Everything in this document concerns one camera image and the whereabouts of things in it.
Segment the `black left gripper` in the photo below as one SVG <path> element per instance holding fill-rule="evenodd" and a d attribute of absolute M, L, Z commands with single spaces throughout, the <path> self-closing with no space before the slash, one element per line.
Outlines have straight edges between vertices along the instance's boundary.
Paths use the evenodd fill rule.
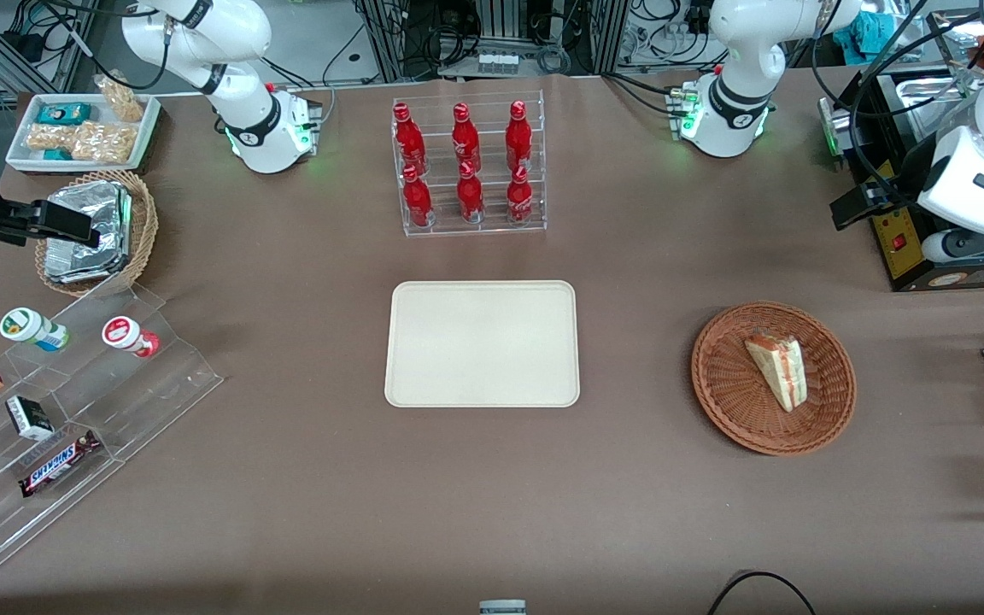
<path fill-rule="evenodd" d="M 833 226 L 839 232 L 871 215 L 901 208 L 919 208 L 918 196 L 933 165 L 936 138 L 924 138 L 912 148 L 889 150 L 892 168 L 890 180 L 867 180 L 852 187 L 830 203 Z"/>

